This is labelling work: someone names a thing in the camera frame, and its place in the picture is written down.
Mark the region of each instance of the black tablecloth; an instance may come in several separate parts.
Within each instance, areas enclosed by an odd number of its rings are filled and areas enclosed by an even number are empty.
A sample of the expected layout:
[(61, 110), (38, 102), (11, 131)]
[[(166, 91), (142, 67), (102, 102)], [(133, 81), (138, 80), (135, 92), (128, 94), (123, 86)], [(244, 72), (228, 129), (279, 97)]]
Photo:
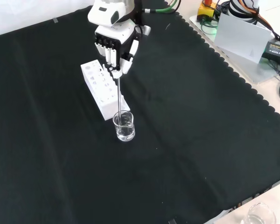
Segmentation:
[(80, 69), (89, 10), (0, 36), (0, 224), (200, 224), (280, 179), (279, 114), (176, 15), (144, 16), (119, 142)]

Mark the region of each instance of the white card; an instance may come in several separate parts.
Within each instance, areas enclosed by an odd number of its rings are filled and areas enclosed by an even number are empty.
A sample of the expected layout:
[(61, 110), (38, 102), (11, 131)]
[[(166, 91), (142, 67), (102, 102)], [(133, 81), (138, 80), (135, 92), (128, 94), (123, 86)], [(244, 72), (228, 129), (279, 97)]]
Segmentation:
[(270, 30), (222, 13), (214, 43), (220, 48), (258, 63), (270, 39)]

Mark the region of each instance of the water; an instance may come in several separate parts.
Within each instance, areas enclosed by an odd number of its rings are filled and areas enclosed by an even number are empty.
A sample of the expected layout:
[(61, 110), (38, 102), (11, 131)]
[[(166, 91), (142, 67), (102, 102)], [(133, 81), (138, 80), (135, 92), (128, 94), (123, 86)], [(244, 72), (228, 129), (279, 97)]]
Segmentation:
[(249, 215), (246, 220), (242, 221), (242, 224), (266, 224), (266, 222), (259, 216)]
[(135, 136), (135, 127), (117, 127), (116, 134), (121, 141), (130, 141)]

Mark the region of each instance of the orange object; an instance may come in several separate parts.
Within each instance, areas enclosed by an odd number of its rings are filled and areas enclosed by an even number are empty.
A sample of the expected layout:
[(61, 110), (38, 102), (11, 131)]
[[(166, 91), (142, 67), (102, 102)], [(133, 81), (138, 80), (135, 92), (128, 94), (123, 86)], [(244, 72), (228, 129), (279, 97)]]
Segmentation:
[(210, 6), (212, 4), (212, 0), (204, 0), (206, 6)]

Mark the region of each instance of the white robot body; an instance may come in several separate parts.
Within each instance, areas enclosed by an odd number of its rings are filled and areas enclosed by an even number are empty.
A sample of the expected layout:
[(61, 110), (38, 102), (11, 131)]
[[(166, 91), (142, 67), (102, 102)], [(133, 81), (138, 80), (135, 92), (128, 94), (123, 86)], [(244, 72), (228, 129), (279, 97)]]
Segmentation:
[(124, 44), (134, 32), (135, 26), (136, 24), (129, 19), (124, 22), (117, 22), (111, 27), (98, 26), (95, 34), (119, 40), (121, 44)]
[(141, 20), (141, 0), (95, 0), (88, 21), (98, 25), (95, 45), (109, 65), (113, 78), (126, 74), (139, 45), (138, 33), (150, 27)]

